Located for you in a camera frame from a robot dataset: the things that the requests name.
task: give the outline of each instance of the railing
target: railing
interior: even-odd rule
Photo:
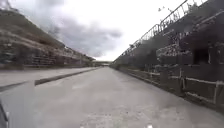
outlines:
[[[179,19],[181,19],[188,13],[194,11],[206,1],[208,0],[185,0],[174,11],[172,11],[165,19],[163,19],[160,22],[160,24],[154,25],[139,40],[137,40],[125,52],[123,52],[118,58],[129,54],[131,51],[133,51],[135,48],[141,45],[144,40],[150,40],[152,37],[159,34],[164,29],[166,29],[170,24],[175,23],[176,21],[178,21]]]

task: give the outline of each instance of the concrete wall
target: concrete wall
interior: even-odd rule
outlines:
[[[86,67],[91,60],[0,31],[0,69]]]

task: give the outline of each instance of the sky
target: sky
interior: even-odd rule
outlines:
[[[184,0],[9,0],[66,46],[115,60]]]

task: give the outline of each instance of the concrete road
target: concrete road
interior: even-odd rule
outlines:
[[[64,68],[64,69],[48,69],[48,70],[15,70],[0,71],[0,86],[20,83],[24,81],[34,81],[44,78],[55,77],[59,75],[77,73],[87,71],[94,68]]]
[[[37,128],[223,128],[224,116],[102,68],[36,87]]]

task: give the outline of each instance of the sidewalk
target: sidewalk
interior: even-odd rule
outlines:
[[[35,81],[36,84],[41,84],[94,69],[96,68],[0,71],[0,86],[24,81]]]

